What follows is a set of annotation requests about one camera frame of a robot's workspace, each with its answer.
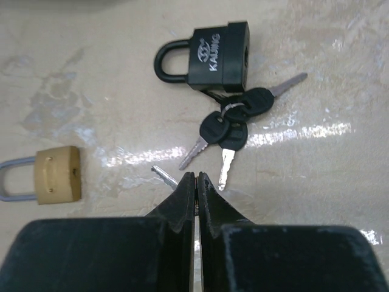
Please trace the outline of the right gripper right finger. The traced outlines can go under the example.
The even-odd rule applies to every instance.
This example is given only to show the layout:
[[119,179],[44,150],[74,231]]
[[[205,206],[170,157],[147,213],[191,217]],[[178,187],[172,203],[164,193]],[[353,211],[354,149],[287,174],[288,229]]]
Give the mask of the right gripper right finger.
[[387,291],[368,240],[337,225],[255,224],[198,176],[204,291]]

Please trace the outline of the brass padlock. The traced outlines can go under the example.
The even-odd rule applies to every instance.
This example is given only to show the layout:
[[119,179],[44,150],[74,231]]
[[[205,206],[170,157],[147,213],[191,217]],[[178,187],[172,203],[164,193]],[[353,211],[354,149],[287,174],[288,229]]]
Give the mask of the brass padlock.
[[[6,171],[33,165],[33,193],[11,195],[4,185]],[[35,156],[1,163],[1,201],[36,201],[42,204],[71,203],[81,200],[81,158],[76,146],[36,152]]]

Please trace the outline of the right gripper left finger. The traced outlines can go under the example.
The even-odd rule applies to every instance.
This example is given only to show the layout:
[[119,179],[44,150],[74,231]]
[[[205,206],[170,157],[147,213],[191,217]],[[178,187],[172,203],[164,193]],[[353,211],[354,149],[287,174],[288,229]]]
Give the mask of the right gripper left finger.
[[2,291],[191,291],[195,175],[143,217],[36,220],[1,266]]

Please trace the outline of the small silver key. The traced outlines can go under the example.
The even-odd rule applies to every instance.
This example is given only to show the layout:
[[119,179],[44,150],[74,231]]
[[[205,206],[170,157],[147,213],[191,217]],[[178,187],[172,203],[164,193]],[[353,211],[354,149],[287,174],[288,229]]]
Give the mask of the small silver key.
[[170,176],[166,171],[162,170],[157,165],[152,165],[151,171],[156,173],[166,185],[170,186],[173,190],[176,190],[178,186],[178,182],[172,176]]

